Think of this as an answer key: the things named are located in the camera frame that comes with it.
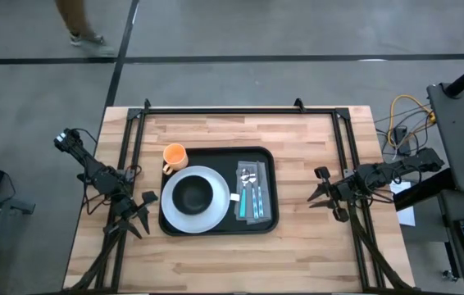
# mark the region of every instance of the shoe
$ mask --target shoe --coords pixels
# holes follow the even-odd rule
[[[96,57],[114,57],[115,50],[108,46],[101,35],[94,35],[92,38],[84,38],[80,35],[70,35],[70,44],[74,47],[83,48],[89,54]]]

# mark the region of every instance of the knife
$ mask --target knife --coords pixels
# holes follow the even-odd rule
[[[262,184],[261,181],[263,179],[262,172],[262,165],[260,162],[257,163],[257,199],[258,199],[258,206],[257,206],[257,214],[259,217],[263,217],[263,199],[262,199]]]

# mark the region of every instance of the butcher block tabletop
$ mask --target butcher block tabletop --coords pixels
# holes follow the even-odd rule
[[[382,162],[369,107],[348,107],[360,162]],[[108,107],[95,157],[117,166],[128,107]],[[349,167],[350,150],[340,121]],[[130,136],[130,163],[137,121]],[[331,182],[341,179],[330,115],[147,115],[135,180],[135,201],[142,192],[161,196],[162,151],[170,143],[187,148],[267,148],[274,156],[280,220],[268,234],[171,237],[158,223],[159,202],[148,209],[150,235],[139,220],[139,240],[127,234],[120,292],[128,293],[327,293],[361,291],[349,223],[327,208],[310,209],[307,198],[327,166]],[[89,189],[89,195],[96,191]],[[91,216],[83,208],[63,288],[76,283],[102,247],[108,206]],[[371,206],[378,248],[400,277],[414,285],[407,251],[393,204]],[[370,255],[366,267],[375,286]],[[110,282],[111,267],[107,268]]]

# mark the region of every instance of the person's leg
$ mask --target person's leg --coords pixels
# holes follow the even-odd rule
[[[72,35],[80,35],[85,39],[95,37],[95,33],[86,19],[84,0],[55,0],[55,3],[66,28]]]
[[[104,37],[95,34],[86,18],[84,0],[55,0],[57,9],[70,31],[70,43],[83,48],[89,55],[111,57],[114,49],[107,46]]]

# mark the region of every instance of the yellow cable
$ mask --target yellow cable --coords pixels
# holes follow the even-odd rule
[[[394,121],[394,105],[396,104],[396,102],[400,99],[400,98],[408,98],[410,100],[412,100],[413,102],[415,102],[418,106],[420,106],[421,108],[424,109],[424,111],[427,113],[427,115],[429,116],[429,121],[430,121],[430,125],[433,125],[436,123],[436,116],[434,115],[434,113],[431,113],[432,110],[430,110],[429,108],[423,106],[421,104],[421,102],[419,102],[417,99],[415,99],[414,97],[410,96],[410,95],[406,95],[406,94],[402,94],[402,95],[398,95],[394,100],[393,102],[390,104],[390,120],[389,120],[389,130],[387,130],[387,141],[389,142],[390,146],[395,148],[396,145],[393,143],[392,139],[390,138],[390,135],[391,133],[393,132],[392,131],[392,128],[393,128],[393,121]]]

